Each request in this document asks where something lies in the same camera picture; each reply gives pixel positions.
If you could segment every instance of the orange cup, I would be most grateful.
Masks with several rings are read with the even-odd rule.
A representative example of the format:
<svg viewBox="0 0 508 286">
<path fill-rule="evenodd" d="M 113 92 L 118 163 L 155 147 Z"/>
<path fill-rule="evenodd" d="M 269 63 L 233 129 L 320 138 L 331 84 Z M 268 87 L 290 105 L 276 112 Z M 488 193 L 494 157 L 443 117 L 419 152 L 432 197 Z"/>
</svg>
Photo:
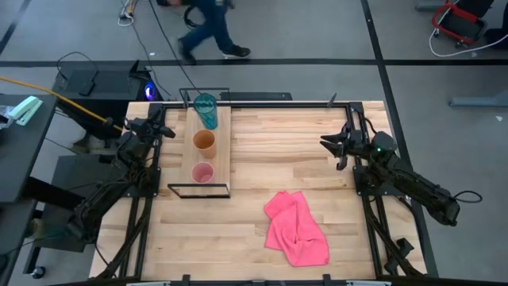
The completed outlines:
<svg viewBox="0 0 508 286">
<path fill-rule="evenodd" d="M 192 139 L 194 146 L 205 158 L 213 158 L 217 154 L 217 146 L 215 145 L 215 134 L 208 130 L 199 130 L 194 134 Z"/>
</svg>

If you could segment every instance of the jeans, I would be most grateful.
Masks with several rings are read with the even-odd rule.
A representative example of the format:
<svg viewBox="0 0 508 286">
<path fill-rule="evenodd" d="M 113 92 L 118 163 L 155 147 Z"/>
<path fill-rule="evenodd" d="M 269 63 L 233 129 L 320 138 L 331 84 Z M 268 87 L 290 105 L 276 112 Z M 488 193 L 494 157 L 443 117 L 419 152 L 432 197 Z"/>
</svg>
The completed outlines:
<svg viewBox="0 0 508 286">
<path fill-rule="evenodd" d="M 192 5 L 198 7 L 205 23 L 190 31 L 181 39 L 183 49 L 191 51 L 201 42 L 214 36 L 217 46 L 223 52 L 229 52 L 233 47 L 233 41 L 229 37 L 228 26 L 225 22 L 225 12 L 228 9 L 226 0 L 221 5 L 216 0 L 192 0 Z"/>
</svg>

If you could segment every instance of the white cable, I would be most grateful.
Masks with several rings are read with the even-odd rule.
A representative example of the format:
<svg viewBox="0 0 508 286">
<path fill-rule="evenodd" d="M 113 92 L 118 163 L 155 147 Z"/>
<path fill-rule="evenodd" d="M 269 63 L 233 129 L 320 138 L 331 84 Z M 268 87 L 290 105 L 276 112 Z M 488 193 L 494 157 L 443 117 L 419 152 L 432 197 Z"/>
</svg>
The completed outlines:
<svg viewBox="0 0 508 286">
<path fill-rule="evenodd" d="M 440 25 L 441 24 L 441 21 L 443 21 L 443 19 L 445 18 L 445 16 L 448 14 L 448 12 L 450 11 L 450 9 L 446 10 L 446 12 L 443 14 L 443 17 L 441 17 L 441 19 L 439 20 L 438 24 Z M 492 47 L 493 45 L 497 45 L 499 43 L 501 43 L 502 41 L 504 41 L 506 38 L 508 38 L 508 34 L 506 36 L 504 36 L 503 38 L 501 38 L 501 40 L 499 41 L 496 41 L 495 43 L 492 43 L 492 44 L 487 44 L 487 45 L 484 45 L 482 47 L 478 47 L 478 48 L 470 48 L 468 50 L 464 50 L 464 51 L 461 51 L 461 52 L 455 52 L 455 53 L 452 53 L 452 54 L 448 54 L 448 55 L 441 55 L 441 54 L 438 54 L 436 52 L 434 52 L 434 49 L 432 47 L 432 38 L 434 38 L 434 33 L 435 32 L 438 32 L 439 30 L 437 28 L 435 28 L 432 33 L 430 34 L 430 38 L 429 38 L 429 47 L 430 47 L 430 51 L 434 54 L 434 56 L 439 56 L 439 57 L 449 57 L 449 56 L 457 56 L 457 55 L 460 55 L 460 54 L 463 54 L 463 53 L 466 53 L 466 52 L 474 52 L 474 51 L 479 51 L 479 50 L 482 50 L 484 48 L 489 48 L 489 47 Z"/>
<path fill-rule="evenodd" d="M 134 24 L 134 18 L 133 17 L 130 17 L 128 14 L 125 15 L 128 19 L 130 19 L 130 22 L 127 23 L 127 24 L 122 24 L 120 23 L 120 18 L 118 18 L 118 25 L 121 26 L 121 27 L 129 27 L 130 25 Z"/>
<path fill-rule="evenodd" d="M 130 25 L 134 24 L 134 18 L 132 16 L 129 15 L 129 13 L 126 13 L 125 10 L 127 9 L 127 5 L 133 0 L 128 0 L 126 4 L 124 4 L 124 2 L 122 0 L 120 0 L 121 4 L 123 5 L 123 7 L 121 8 L 121 12 L 120 12 L 120 16 L 118 16 L 118 22 L 117 24 L 121 27 L 129 27 Z M 130 22 L 128 22 L 127 24 L 122 24 L 120 23 L 120 20 L 121 20 L 121 16 L 125 16 L 127 17 L 127 19 L 130 20 Z"/>
</svg>

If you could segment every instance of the plastic cup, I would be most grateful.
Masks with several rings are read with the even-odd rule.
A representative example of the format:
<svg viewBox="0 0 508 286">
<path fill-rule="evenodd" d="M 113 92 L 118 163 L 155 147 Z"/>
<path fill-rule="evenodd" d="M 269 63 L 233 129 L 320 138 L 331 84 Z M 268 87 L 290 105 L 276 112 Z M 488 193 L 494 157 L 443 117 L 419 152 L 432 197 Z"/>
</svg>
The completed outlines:
<svg viewBox="0 0 508 286">
<path fill-rule="evenodd" d="M 192 138 L 194 146 L 205 158 L 213 158 L 217 154 L 217 146 L 215 144 L 215 134 L 207 129 L 202 129 L 194 134 Z"/>
<path fill-rule="evenodd" d="M 194 100 L 194 110 L 205 128 L 213 130 L 217 128 L 217 100 L 209 94 L 200 94 Z"/>
<path fill-rule="evenodd" d="M 197 184 L 208 184 L 214 181 L 214 167 L 210 163 L 197 163 L 192 168 L 192 180 Z"/>
</svg>

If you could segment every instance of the cable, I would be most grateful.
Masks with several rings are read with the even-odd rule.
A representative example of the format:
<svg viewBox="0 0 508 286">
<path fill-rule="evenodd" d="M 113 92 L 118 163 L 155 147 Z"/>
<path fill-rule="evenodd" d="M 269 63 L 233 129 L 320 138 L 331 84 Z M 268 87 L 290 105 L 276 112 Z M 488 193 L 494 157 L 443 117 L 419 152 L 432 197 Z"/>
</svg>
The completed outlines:
<svg viewBox="0 0 508 286">
<path fill-rule="evenodd" d="M 21 86 L 23 86 L 23 87 L 30 87 L 30 88 L 33 88 L 33 89 L 37 89 L 37 90 L 39 90 L 39 91 L 44 91 L 44 92 L 46 92 L 46 93 L 49 93 L 50 95 L 54 95 L 54 96 L 56 96 L 59 100 L 61 100 L 61 101 L 65 102 L 65 103 L 68 103 L 68 104 L 72 105 L 73 107 L 75 107 L 75 108 L 77 108 L 77 109 L 81 110 L 82 112 L 84 112 L 84 113 L 86 113 L 86 114 L 90 115 L 90 116 L 91 116 L 91 117 L 93 117 L 93 118 L 98 119 L 99 121 L 101 121 L 101 122 L 103 122 L 103 123 L 107 123 L 107 122 L 108 122 L 108 121 L 107 121 L 104 117 L 102 117 L 102 116 L 100 116 L 100 115 L 95 114 L 94 112 L 92 112 L 92 111 L 90 111 L 90 110 L 86 109 L 85 107 L 80 106 L 78 103 L 73 102 L 72 100 L 70 100 L 70 99 L 68 99 L 68 98 L 66 98 L 66 97 L 64 97 L 64 96 L 62 96 L 62 95 L 59 95 L 59 94 L 57 94 L 56 92 L 54 92 L 54 91 L 52 91 L 52 90 L 49 90 L 49 89 L 47 89 L 47 88 L 44 88 L 44 87 L 39 87 L 39 86 L 37 86 L 37 85 L 35 85 L 35 84 L 24 83 L 24 82 L 22 82 L 22 81 L 15 80 L 15 79 L 9 79 L 9 78 L 6 78 L 5 76 L 0 76 L 0 80 L 6 81 L 6 82 L 8 82 L 8 83 L 14 83 L 14 84 L 17 84 L 17 85 L 21 85 Z M 115 128 L 115 129 L 117 129 L 117 130 L 119 130 L 119 131 L 123 131 L 123 129 L 122 129 L 121 127 L 116 126 L 116 125 L 113 125 L 113 128 Z"/>
<path fill-rule="evenodd" d="M 153 4 L 152 4 L 152 0 L 148 0 L 148 3 L 150 3 L 150 7 L 152 7 L 152 11 L 153 11 L 153 15 L 155 16 L 156 18 L 156 21 L 157 21 L 157 25 L 159 26 L 160 28 L 160 32 L 162 32 L 163 36 L 164 36 L 164 39 L 166 39 L 166 42 L 167 44 L 169 45 L 169 48 L 171 49 L 171 52 L 173 53 L 173 56 L 175 57 L 176 59 L 176 62 L 178 63 L 178 65 L 180 66 L 180 68 L 182 69 L 182 72 L 183 74 L 185 75 L 185 77 L 187 77 L 187 80 L 189 81 L 190 85 L 192 85 L 192 87 L 199 93 L 201 94 L 201 91 L 199 91 L 199 89 L 194 85 L 194 83 L 192 82 L 191 78 L 189 77 L 189 75 L 187 74 L 187 72 L 185 71 L 185 69 L 183 68 L 183 65 L 182 63 L 180 63 L 180 60 L 178 59 L 177 55 L 176 55 L 176 52 L 175 50 L 173 49 L 173 46 L 171 45 L 171 42 L 169 41 L 169 39 L 167 38 L 166 36 L 166 33 L 164 32 L 164 29 L 162 28 L 162 25 L 160 24 L 160 20 L 159 20 L 159 16 L 157 16 L 157 12 L 156 12 L 156 9 L 153 7 Z"/>
<path fill-rule="evenodd" d="M 61 232 L 61 233 L 59 233 L 59 234 L 48 235 L 47 237 L 43 237 L 43 238 L 36 238 L 36 239 L 32 240 L 31 242 L 26 242 L 25 244 L 22 244 L 21 246 L 18 246 L 18 247 L 16 247 L 16 248 L 13 248 L 13 249 L 11 249 L 11 250 L 7 251 L 6 253 L 4 253 L 4 254 L 2 254 L 2 255 L 9 255 L 9 253 L 11 253 L 11 252 L 13 252 L 13 251 L 16 251 L 16 250 L 19 250 L 19 249 L 21 249 L 21 248 L 22 248 L 23 246 L 25 246 L 25 245 L 29 245 L 29 244 L 31 244 L 31 243 L 38 242 L 38 241 L 41 241 L 41 240 L 43 240 L 43 239 L 47 239 L 47 238 L 54 238 L 54 237 L 60 236 L 60 235 L 62 235 L 62 234 L 64 234 L 64 232 Z"/>
<path fill-rule="evenodd" d="M 106 264 L 106 266 L 109 267 L 110 264 L 108 263 L 108 261 L 106 261 L 106 259 L 102 255 L 101 251 L 98 249 L 97 242 L 95 242 L 94 246 L 95 246 L 95 250 L 97 251 L 98 255 L 101 257 L 102 261 L 104 261 L 104 264 Z"/>
<path fill-rule="evenodd" d="M 463 195 L 463 194 L 473 194 L 473 195 L 478 196 L 478 199 L 477 200 L 459 199 L 459 196 Z M 460 191 L 459 193 L 454 195 L 453 198 L 457 202 L 461 202 L 461 203 L 481 203 L 483 201 L 483 197 L 481 196 L 481 194 L 477 193 L 476 191 Z"/>
<path fill-rule="evenodd" d="M 375 131 L 375 129 L 374 129 L 374 125 L 372 125 L 372 122 L 371 122 L 368 118 L 365 118 L 365 121 L 366 121 L 366 122 L 368 122 L 368 125 L 370 125 L 370 126 L 371 126 L 372 132 L 373 132 L 374 134 L 377 134 L 378 132 L 377 132 L 377 131 Z"/>
<path fill-rule="evenodd" d="M 137 41 L 140 43 L 141 47 L 143 48 L 144 50 L 144 54 L 146 55 L 146 58 L 148 60 L 148 64 L 150 64 L 150 68 L 152 69 L 152 72 L 153 72 L 153 79 L 156 81 L 157 83 L 157 86 L 163 90 L 167 95 L 169 95 L 169 97 L 173 97 L 168 91 L 166 91 L 166 89 L 160 85 L 159 83 L 159 80 L 157 79 L 157 74 L 156 74 L 156 71 L 155 69 L 153 69 L 153 65 L 152 65 L 152 61 L 150 60 L 150 56 L 148 55 L 148 51 L 146 49 L 146 46 L 143 44 L 143 42 L 141 41 L 141 38 L 140 38 L 140 35 L 139 33 L 137 32 L 137 29 L 136 29 L 136 26 L 133 25 L 133 29 L 134 29 L 134 33 L 136 34 L 136 38 L 137 38 Z"/>
<path fill-rule="evenodd" d="M 56 143 L 56 142 L 54 142 L 53 140 L 51 140 L 49 138 L 45 138 L 45 140 L 48 140 L 48 141 L 52 142 L 53 144 L 55 144 L 55 145 L 57 145 L 59 147 L 62 147 L 62 148 L 66 149 L 66 150 L 68 150 L 70 152 L 73 152 L 75 155 L 78 155 L 78 156 L 81 155 L 81 154 L 77 153 L 76 151 L 72 151 L 71 149 L 69 149 L 69 148 L 67 148 L 67 147 L 65 147 L 65 146 L 63 146 L 63 145 L 61 145 L 59 143 Z"/>
<path fill-rule="evenodd" d="M 448 10 L 446 10 L 446 12 L 444 12 L 443 16 L 441 17 L 441 19 L 439 20 L 438 24 L 440 24 L 443 19 L 446 17 L 446 15 L 448 15 L 448 12 L 450 11 L 451 8 L 449 8 Z M 441 55 L 441 54 L 438 54 L 434 51 L 434 48 L 432 46 L 432 39 L 434 38 L 434 33 L 438 31 L 437 28 L 434 28 L 434 30 L 432 31 L 432 33 L 430 34 L 430 38 L 429 38 L 429 47 L 430 47 L 430 51 L 432 52 L 432 54 L 434 54 L 434 56 L 439 56 L 439 57 L 450 57 L 450 56 L 458 56 L 460 54 L 463 54 L 463 53 L 466 53 L 466 52 L 474 52 L 474 51 L 479 51 L 479 50 L 482 50 L 484 48 L 489 48 L 489 47 L 492 47 L 494 45 L 497 45 L 499 43 L 501 43 L 502 41 L 504 41 L 506 38 L 508 38 L 508 34 L 506 36 L 504 36 L 503 38 L 501 38 L 501 40 L 499 41 L 496 41 L 492 44 L 487 44 L 487 45 L 484 45 L 482 47 L 478 47 L 478 48 L 470 48 L 470 49 L 467 49 L 467 50 L 464 50 L 464 51 L 461 51 L 461 52 L 455 52 L 455 53 L 452 53 L 452 54 L 448 54 L 448 55 Z"/>
<path fill-rule="evenodd" d="M 87 55 L 85 55 L 84 53 L 82 52 L 69 52 L 67 55 L 65 56 L 62 56 L 61 58 L 59 58 L 57 61 L 56 61 L 56 69 L 58 70 L 58 73 L 60 73 L 62 75 L 62 77 L 65 79 L 65 80 L 69 80 L 68 77 L 66 77 L 62 71 L 60 70 L 60 61 L 65 59 L 66 57 L 70 56 L 70 55 L 81 55 L 81 56 L 84 56 L 85 58 L 87 58 L 87 60 L 89 60 L 95 67 L 95 72 L 98 72 L 98 67 L 97 67 L 97 64 L 95 64 L 95 62 L 89 58 Z"/>
<path fill-rule="evenodd" d="M 118 22 L 117 24 L 121 27 L 129 27 L 130 25 L 134 24 L 134 18 L 132 15 L 132 13 L 134 12 L 134 0 L 127 0 L 127 3 L 124 4 L 124 2 L 122 0 L 120 0 L 121 4 L 123 5 L 123 7 L 120 9 L 120 15 L 118 16 Z M 129 19 L 130 22 L 128 22 L 127 24 L 122 24 L 120 23 L 120 20 L 122 19 Z"/>
</svg>

